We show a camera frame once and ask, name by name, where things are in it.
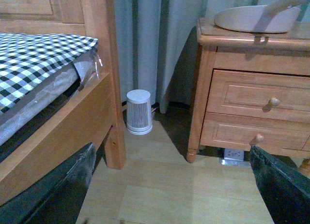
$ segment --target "floor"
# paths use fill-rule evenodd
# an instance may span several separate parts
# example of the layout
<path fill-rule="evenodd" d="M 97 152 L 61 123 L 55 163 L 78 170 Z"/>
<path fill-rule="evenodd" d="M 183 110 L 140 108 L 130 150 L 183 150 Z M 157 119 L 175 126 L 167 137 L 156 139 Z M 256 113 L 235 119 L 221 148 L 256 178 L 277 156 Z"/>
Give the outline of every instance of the floor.
<path fill-rule="evenodd" d="M 156 113 L 143 136 L 126 131 L 127 163 L 101 160 L 77 224 L 272 224 L 251 168 L 222 166 L 215 148 L 184 159 L 188 111 Z"/>

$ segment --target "drawer knob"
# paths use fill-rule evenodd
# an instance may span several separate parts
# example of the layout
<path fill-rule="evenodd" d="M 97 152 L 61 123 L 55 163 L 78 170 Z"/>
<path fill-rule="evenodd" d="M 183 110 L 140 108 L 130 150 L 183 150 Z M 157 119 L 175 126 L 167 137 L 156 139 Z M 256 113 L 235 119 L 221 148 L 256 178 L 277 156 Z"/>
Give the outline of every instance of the drawer knob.
<path fill-rule="evenodd" d="M 255 136 L 255 141 L 258 142 L 258 143 L 263 142 L 264 139 L 265 139 L 264 136 L 262 136 L 261 134 L 257 134 L 257 135 Z"/>
<path fill-rule="evenodd" d="M 270 106 L 277 106 L 277 105 L 280 104 L 280 100 L 277 99 L 277 98 L 275 98 L 275 97 L 273 97 L 273 98 L 271 98 L 271 99 L 269 100 L 268 104 L 269 104 Z"/>

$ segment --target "wall outlet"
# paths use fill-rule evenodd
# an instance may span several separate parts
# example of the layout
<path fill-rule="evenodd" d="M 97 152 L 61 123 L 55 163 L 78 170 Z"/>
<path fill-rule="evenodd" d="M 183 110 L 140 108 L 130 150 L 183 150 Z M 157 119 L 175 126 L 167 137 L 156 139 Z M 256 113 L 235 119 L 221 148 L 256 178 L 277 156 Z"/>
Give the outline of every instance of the wall outlet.
<path fill-rule="evenodd" d="M 244 150 L 225 148 L 224 159 L 225 160 L 244 161 Z"/>

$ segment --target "checkered mattress cover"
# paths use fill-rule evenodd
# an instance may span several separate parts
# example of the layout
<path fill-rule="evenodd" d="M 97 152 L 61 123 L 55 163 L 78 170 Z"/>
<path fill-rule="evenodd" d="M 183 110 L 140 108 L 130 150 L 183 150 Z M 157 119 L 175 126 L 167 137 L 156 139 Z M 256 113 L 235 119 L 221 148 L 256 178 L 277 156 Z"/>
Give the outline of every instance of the checkered mattress cover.
<path fill-rule="evenodd" d="M 69 34 L 0 33 L 0 116 L 97 39 Z"/>

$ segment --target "gray curtain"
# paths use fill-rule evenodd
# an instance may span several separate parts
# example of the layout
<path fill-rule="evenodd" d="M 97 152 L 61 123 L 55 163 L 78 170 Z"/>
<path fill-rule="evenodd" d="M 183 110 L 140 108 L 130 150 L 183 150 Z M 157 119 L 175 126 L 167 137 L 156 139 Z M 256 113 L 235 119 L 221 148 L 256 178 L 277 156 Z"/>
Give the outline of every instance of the gray curtain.
<path fill-rule="evenodd" d="M 276 0 L 114 0 L 122 101 L 134 89 L 151 93 L 165 113 L 169 101 L 190 104 L 199 17 Z M 309 4 L 299 21 L 310 21 Z"/>

